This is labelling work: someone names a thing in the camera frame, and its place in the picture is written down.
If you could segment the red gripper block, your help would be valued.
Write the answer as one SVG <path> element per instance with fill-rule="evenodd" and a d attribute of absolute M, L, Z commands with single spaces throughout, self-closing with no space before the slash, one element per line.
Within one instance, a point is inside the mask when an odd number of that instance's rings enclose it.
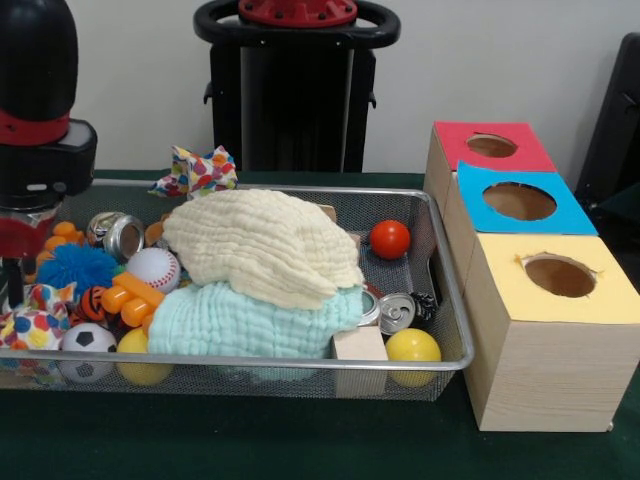
<path fill-rule="evenodd" d="M 8 276 L 8 302 L 14 309 L 24 301 L 20 258 L 35 257 L 44 247 L 53 223 L 50 213 L 1 213 L 1 257 Z"/>

